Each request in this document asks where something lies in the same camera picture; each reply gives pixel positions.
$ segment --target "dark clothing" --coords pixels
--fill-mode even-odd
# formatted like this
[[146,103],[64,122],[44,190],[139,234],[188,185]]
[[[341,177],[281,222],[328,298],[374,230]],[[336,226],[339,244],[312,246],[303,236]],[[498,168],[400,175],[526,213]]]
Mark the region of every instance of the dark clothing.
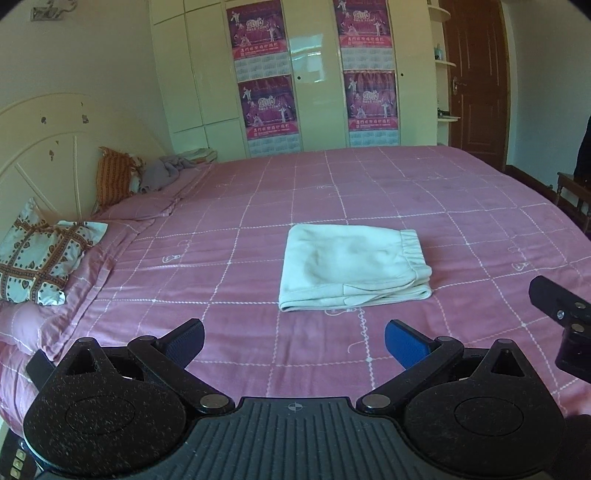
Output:
[[585,181],[591,181],[591,117],[587,123],[587,131],[579,148],[574,176]]

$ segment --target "pink poster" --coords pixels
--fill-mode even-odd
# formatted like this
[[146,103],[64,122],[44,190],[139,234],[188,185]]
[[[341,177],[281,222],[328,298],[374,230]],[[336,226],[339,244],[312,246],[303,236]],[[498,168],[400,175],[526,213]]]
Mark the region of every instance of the pink poster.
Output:
[[234,60],[287,51],[281,0],[228,9]]
[[398,128],[394,72],[345,72],[349,130]]
[[341,47],[392,48],[386,0],[333,0]]
[[238,84],[249,140],[299,132],[289,75]]

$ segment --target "door handle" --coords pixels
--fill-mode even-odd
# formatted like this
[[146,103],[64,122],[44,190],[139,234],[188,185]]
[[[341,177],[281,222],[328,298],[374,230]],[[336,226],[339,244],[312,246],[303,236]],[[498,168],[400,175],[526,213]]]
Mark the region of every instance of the door handle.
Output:
[[460,86],[460,85],[462,85],[463,87],[465,87],[465,86],[466,86],[466,84],[465,84],[465,83],[463,83],[463,82],[460,82],[460,81],[457,79],[457,77],[454,77],[454,78],[453,78],[453,80],[452,80],[452,92],[453,92],[453,94],[454,94],[454,95],[457,95],[457,88],[458,88],[458,86]]

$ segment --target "pink bedsheet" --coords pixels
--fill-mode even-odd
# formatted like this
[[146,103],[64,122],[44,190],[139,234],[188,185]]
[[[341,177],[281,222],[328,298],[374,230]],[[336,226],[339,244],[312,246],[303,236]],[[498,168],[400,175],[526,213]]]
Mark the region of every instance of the pink bedsheet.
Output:
[[[416,229],[433,296],[280,313],[285,242],[298,222]],[[363,148],[220,164],[129,246],[55,357],[82,336],[124,345],[198,317],[206,343],[188,370],[236,401],[355,401],[401,371],[384,346],[397,318],[466,346],[512,338],[564,414],[591,413],[591,388],[554,366],[561,329],[529,303],[540,274],[591,298],[591,244],[548,201],[461,151]],[[14,377],[28,401],[33,387],[17,376],[4,367],[2,383]],[[4,409],[22,419],[27,405],[9,400]]]

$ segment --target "white headboard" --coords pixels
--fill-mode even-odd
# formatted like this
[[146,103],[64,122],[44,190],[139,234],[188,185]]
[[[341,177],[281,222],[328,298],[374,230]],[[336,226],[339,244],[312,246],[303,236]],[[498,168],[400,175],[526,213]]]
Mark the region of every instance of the white headboard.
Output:
[[139,120],[86,95],[44,95],[0,112],[0,241],[30,197],[49,222],[87,218],[101,146],[148,161],[165,153]]

